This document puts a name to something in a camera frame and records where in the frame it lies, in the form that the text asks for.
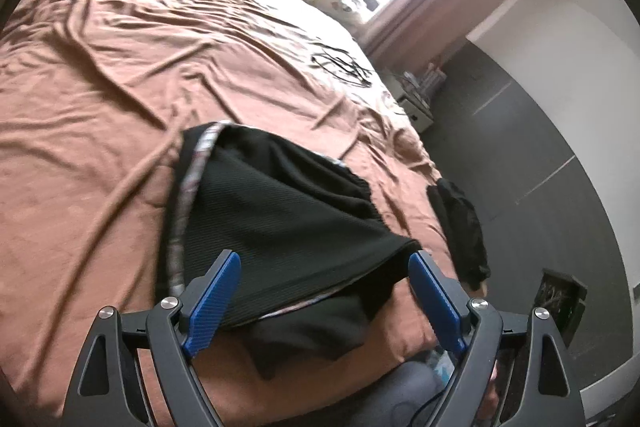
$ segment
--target gray floor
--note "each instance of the gray floor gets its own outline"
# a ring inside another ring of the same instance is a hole
[[[581,387],[632,353],[626,277],[609,219],[578,158],[533,99],[467,44],[445,66],[422,135],[431,158],[475,204],[492,277],[489,300],[528,312],[550,268],[588,288],[570,346]]]

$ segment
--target metal screw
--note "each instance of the metal screw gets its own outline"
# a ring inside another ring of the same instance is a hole
[[[101,319],[108,319],[115,312],[116,310],[114,310],[112,306],[105,306],[98,312],[98,317],[100,317]]]
[[[471,299],[471,307],[476,310],[485,310],[489,307],[489,303],[484,299]]]
[[[171,310],[178,305],[178,299],[175,297],[165,297],[160,301],[160,305],[165,310]]]
[[[533,312],[536,314],[537,318],[544,321],[546,321],[551,316],[551,314],[544,308],[536,308]]]

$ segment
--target gray fabric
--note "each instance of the gray fabric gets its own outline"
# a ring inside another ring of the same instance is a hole
[[[441,389],[441,380],[427,363],[408,361],[347,399],[270,427],[406,427],[415,411]],[[419,420],[428,418],[436,403],[425,408]]]

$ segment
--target blue gripper pad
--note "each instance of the blue gripper pad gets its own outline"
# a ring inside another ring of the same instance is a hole
[[[240,271],[240,256],[232,252],[189,317],[189,333],[182,343],[182,349],[191,358],[195,357],[201,349],[209,347],[226,307],[236,291]]]
[[[460,315],[447,294],[419,254],[411,255],[408,270],[411,287],[440,345],[456,357],[462,357],[466,351],[466,342],[462,336]]]

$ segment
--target bed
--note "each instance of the bed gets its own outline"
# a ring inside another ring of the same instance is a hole
[[[368,85],[320,65],[327,50]],[[425,194],[440,175],[418,135],[350,33],[301,0],[22,0],[0,57],[0,366],[43,425],[62,413],[97,310],[153,304],[185,128],[227,119],[341,159],[390,229],[455,277]],[[334,403],[435,343],[403,280],[364,345],[335,362],[264,381],[225,332],[196,370],[226,425],[257,426]],[[142,362],[156,420],[171,425]]]

